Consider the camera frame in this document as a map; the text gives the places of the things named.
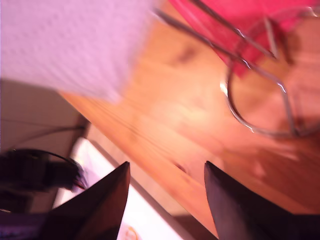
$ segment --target wooden table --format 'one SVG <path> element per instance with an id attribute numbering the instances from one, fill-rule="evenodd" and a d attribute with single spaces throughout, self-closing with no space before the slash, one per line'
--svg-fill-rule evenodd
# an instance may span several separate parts
<path id="1" fill-rule="evenodd" d="M 169 3 L 163 9 L 182 19 Z M 295 117 L 303 113 L 312 122 L 320 115 L 320 36 L 301 40 L 299 34 L 320 27 L 303 24 L 290 44 L 303 50 L 298 58 L 308 65 L 267 59 L 260 64 L 285 79 Z M 119 104 L 61 94 L 215 235 L 204 186 L 206 161 L 293 213 L 320 213 L 320 135 L 274 139 L 252 133 L 227 107 L 221 91 L 226 69 L 211 49 L 156 22 Z M 235 79 L 233 89 L 246 119 L 286 128 L 274 84 L 248 73 Z"/>

